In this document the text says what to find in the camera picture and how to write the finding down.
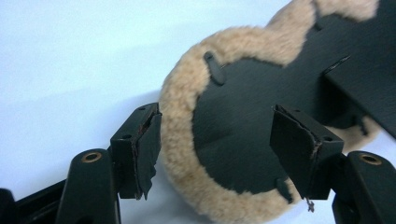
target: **sheepskin pad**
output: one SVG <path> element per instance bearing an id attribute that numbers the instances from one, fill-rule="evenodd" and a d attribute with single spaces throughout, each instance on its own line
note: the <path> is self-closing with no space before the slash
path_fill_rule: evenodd
<path id="1" fill-rule="evenodd" d="M 285 212 L 290 205 L 276 189 L 252 194 L 236 193 L 216 183 L 205 171 L 194 151 L 192 116 L 197 98 L 210 80 L 204 54 L 213 52 L 219 64 L 242 58 L 287 66 L 301 51 L 316 16 L 338 14 L 353 21 L 375 16 L 376 0 L 294 0 L 282 8 L 266 27 L 229 28 L 191 47 L 163 84 L 160 109 L 162 159 L 169 179 L 199 214 L 219 223 L 262 223 Z M 346 142 L 345 150 L 361 147 L 375 137 L 378 126 L 364 120 L 368 136 L 359 127 L 331 129 Z M 288 179 L 295 202 L 300 196 Z"/>

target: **white surface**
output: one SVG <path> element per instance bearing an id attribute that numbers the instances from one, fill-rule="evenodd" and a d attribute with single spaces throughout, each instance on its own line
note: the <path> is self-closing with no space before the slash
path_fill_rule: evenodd
<path id="1" fill-rule="evenodd" d="M 66 178 L 70 161 L 109 138 L 193 44 L 218 30 L 265 25 L 289 1 L 1 1 L 0 188 L 18 200 Z M 367 150 L 395 163 L 381 134 Z M 210 223 L 163 167 L 148 201 L 121 200 L 123 223 Z M 331 201 L 297 204 L 272 223 L 333 223 Z"/>

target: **white backdrop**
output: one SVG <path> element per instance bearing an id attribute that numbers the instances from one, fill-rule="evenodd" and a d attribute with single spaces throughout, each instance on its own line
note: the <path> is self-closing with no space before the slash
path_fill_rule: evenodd
<path id="1" fill-rule="evenodd" d="M 0 188 L 16 200 L 66 178 L 79 152 L 107 148 L 138 106 L 156 102 L 180 56 L 216 31 L 265 25 L 289 1 L 1 1 Z M 366 150 L 396 163 L 385 133 Z M 121 200 L 123 223 L 210 223 L 167 181 Z M 334 223 L 331 202 L 298 203 L 272 223 Z"/>

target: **curved fleece border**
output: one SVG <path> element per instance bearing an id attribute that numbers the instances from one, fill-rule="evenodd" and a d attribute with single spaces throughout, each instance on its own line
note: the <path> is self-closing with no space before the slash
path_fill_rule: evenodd
<path id="1" fill-rule="evenodd" d="M 181 57 L 161 92 L 162 159 L 170 181 L 199 214 L 220 223 L 262 223 L 290 207 L 275 189 L 259 194 L 237 194 L 225 189 L 198 161 L 193 148 L 192 114 L 197 97 L 209 82 L 204 54 L 212 51 L 220 64 L 249 57 L 285 66 L 301 51 L 305 35 L 315 23 L 316 7 L 322 15 L 338 13 L 362 21 L 375 15 L 376 6 L 376 0 L 294 0 L 279 10 L 265 28 L 226 29 L 191 47 Z M 363 138 L 359 131 L 354 135 Z M 290 180 L 286 182 L 298 202 L 296 188 Z"/>

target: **tan sheepskin fleece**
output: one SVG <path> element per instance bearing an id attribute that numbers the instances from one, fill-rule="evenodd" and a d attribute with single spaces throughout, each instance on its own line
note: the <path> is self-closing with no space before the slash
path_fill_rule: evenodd
<path id="1" fill-rule="evenodd" d="M 265 28 L 230 28 L 191 47 L 166 78 L 160 98 L 163 164 L 170 181 L 199 214 L 219 223 L 262 223 L 278 217 L 290 207 L 276 189 L 259 194 L 238 194 L 217 184 L 196 157 L 192 115 L 197 97 L 210 79 L 203 59 L 207 51 L 212 51 L 220 64 L 248 57 L 287 65 L 301 51 L 305 35 L 315 23 L 317 7 L 323 15 L 339 13 L 361 21 L 375 14 L 376 1 L 292 1 L 276 13 Z M 357 135 L 359 139 L 356 139 L 361 141 L 361 134 L 356 130 L 339 132 L 344 134 L 341 137 L 353 133 L 352 138 Z M 346 139 L 347 147 L 355 145 L 355 140 L 349 142 Z M 290 180 L 287 184 L 294 201 L 298 202 L 300 197 L 296 188 Z"/>

